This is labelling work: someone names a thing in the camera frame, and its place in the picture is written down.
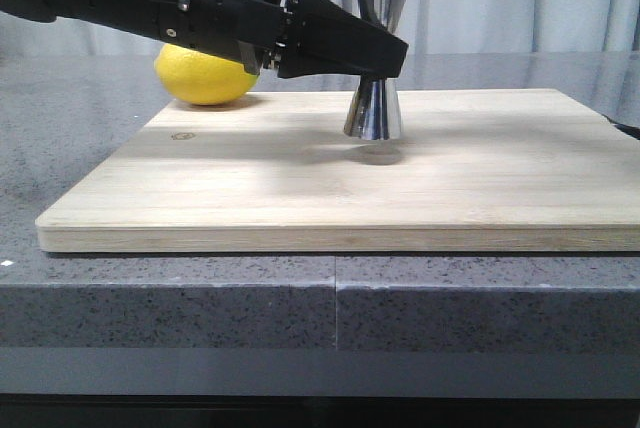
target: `gray countertop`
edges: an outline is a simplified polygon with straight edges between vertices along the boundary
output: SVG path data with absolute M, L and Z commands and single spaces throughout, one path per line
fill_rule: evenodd
M 61 382 L 38 354 L 57 357 L 58 367 L 106 357 L 94 362 L 96 370 L 128 349 L 143 350 L 129 373 L 148 369 L 144 350 L 169 357 L 164 363 L 175 358 L 171 350 L 190 360 L 192 378 L 171 393 L 640 398 L 638 253 L 40 251 L 35 218 L 169 101 L 152 61 L 0 58 L 0 371 L 8 370 L 0 391 L 86 392 L 91 369 Z M 638 53 L 413 57 L 398 85 L 556 88 L 619 123 L 640 126 Z M 354 86 L 342 76 L 285 81 L 264 73 L 255 90 Z M 211 361 L 217 356 L 231 364 L 266 363 L 256 368 L 263 375 L 229 377 Z M 217 366 L 211 370 L 218 381 L 197 376 L 202 360 Z M 335 376 L 299 375 L 295 366 L 305 363 Z M 537 384 L 531 363 L 540 367 Z M 492 371 L 496 364 L 502 374 Z M 412 368 L 391 369 L 405 365 Z M 280 376 L 288 373 L 286 383 L 269 378 L 275 367 Z M 591 378 L 581 378 L 585 369 Z M 419 381 L 420 373 L 438 370 L 448 373 L 447 381 Z M 153 379 L 143 371 L 140 377 Z M 491 373 L 492 381 L 481 373 Z M 111 384 L 91 386 L 95 392 L 125 386 L 115 375 L 108 379 Z M 137 392 L 149 391 L 140 386 Z

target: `cutting board edge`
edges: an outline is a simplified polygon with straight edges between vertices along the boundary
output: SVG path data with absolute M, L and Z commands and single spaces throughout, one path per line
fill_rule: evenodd
M 335 230 L 252 228 L 109 230 L 38 229 L 40 247 L 54 253 L 143 252 L 578 252 L 640 251 L 640 227 L 441 228 Z M 144 240 L 144 250 L 140 241 Z

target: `yellow lemon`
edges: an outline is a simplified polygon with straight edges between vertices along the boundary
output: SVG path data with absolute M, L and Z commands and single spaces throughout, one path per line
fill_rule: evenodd
M 240 98 L 258 79 L 235 61 L 168 44 L 160 50 L 154 67 L 169 93 L 194 105 L 217 105 Z

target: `white curtain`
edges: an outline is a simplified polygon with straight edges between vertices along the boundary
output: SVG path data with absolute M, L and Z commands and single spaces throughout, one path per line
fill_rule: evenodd
M 355 0 L 333 0 L 356 12 Z M 640 0 L 407 0 L 398 35 L 413 53 L 639 49 Z M 75 20 L 0 16 L 0 55 L 152 54 L 159 43 Z

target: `wood grain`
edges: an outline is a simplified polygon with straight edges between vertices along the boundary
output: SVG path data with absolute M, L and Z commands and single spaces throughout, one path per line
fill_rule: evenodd
M 41 247 L 640 249 L 640 142 L 567 96 L 402 92 L 384 145 L 342 135 L 350 96 L 172 102 L 38 218 Z

